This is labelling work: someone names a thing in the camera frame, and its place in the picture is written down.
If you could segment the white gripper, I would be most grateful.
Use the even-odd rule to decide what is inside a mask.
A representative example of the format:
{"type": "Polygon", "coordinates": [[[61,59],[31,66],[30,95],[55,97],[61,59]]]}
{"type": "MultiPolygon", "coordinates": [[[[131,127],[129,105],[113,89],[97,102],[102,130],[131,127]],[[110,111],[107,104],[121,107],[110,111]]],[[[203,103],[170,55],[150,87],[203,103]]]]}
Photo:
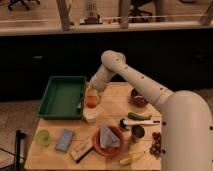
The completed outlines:
{"type": "MultiPolygon", "coordinates": [[[[98,103],[101,102],[102,92],[107,88],[112,77],[113,73],[104,65],[101,65],[98,71],[90,79],[90,86],[98,91],[98,103]]],[[[90,102],[90,89],[87,89],[85,94],[85,105],[90,106],[90,102]]]]}

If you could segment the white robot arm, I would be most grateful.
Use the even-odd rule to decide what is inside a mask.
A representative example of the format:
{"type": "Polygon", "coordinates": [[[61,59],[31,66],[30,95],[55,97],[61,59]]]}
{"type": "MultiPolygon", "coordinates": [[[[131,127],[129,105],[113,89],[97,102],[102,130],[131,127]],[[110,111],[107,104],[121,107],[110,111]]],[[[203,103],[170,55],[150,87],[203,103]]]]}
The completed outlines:
{"type": "Polygon", "coordinates": [[[103,92],[116,74],[161,113],[161,171],[213,171],[213,113],[207,102],[192,91],[170,90],[112,50],[102,53],[90,86],[103,92]]]}

